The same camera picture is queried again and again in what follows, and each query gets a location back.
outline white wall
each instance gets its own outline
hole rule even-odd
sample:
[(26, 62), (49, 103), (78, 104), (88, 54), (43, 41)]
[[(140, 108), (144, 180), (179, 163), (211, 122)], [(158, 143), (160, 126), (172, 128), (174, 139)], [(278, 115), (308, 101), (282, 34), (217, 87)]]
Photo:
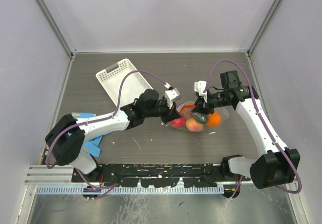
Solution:
[(34, 0), (0, 0), (0, 219), (13, 223), (68, 56)]
[(45, 1), (78, 52), (111, 52), (248, 49), (273, 0)]
[(305, 206), (321, 223), (322, 0), (284, 0), (254, 53), (275, 129), (301, 154)]

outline white plastic basket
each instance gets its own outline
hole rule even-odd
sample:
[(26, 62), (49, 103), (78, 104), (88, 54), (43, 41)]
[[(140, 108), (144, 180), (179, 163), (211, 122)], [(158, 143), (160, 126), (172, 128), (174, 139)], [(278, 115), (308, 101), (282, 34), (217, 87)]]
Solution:
[[(96, 74), (96, 78), (115, 106), (117, 105), (121, 82), (133, 70), (137, 70), (135, 66), (128, 59), (123, 59)], [(132, 103), (147, 89), (153, 88), (140, 73), (131, 74), (124, 82), (120, 106)]]

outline red apple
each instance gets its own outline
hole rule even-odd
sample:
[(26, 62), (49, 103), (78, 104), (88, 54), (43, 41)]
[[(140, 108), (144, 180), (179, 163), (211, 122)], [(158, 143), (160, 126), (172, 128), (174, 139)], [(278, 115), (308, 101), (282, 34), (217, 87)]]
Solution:
[(174, 128), (180, 128), (186, 124), (186, 121), (184, 118), (181, 117), (181, 118), (170, 121), (170, 124)]

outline white bracket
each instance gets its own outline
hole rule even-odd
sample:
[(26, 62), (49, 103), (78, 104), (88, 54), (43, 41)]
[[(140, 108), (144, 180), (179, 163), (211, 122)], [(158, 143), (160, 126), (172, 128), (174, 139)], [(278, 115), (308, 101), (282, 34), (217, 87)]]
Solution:
[(247, 159), (245, 157), (235, 157), (228, 160), (228, 165), (232, 173), (251, 178), (250, 169), (255, 162), (256, 160)]
[(199, 97), (203, 97), (205, 102), (207, 102), (207, 92), (204, 92), (206, 89), (206, 86), (207, 86), (207, 82), (205, 81), (194, 82), (194, 85), (193, 85), (194, 92), (198, 93)]
[(171, 109), (173, 106), (173, 102), (180, 98), (180, 93), (177, 88), (167, 90), (165, 91), (165, 98), (167, 100), (168, 107)]

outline black mounting plate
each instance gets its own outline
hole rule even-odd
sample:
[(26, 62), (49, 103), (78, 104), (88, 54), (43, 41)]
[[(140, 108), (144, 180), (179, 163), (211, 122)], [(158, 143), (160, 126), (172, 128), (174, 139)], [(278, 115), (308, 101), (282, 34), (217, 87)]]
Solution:
[[(155, 188), (177, 185), (180, 178), (184, 187), (216, 187), (216, 182), (231, 181), (224, 177), (218, 164), (99, 164), (103, 173), (103, 183), (109, 186), (118, 183), (122, 187)], [(84, 182), (74, 170), (72, 182)], [(101, 176), (91, 179), (100, 182)]]

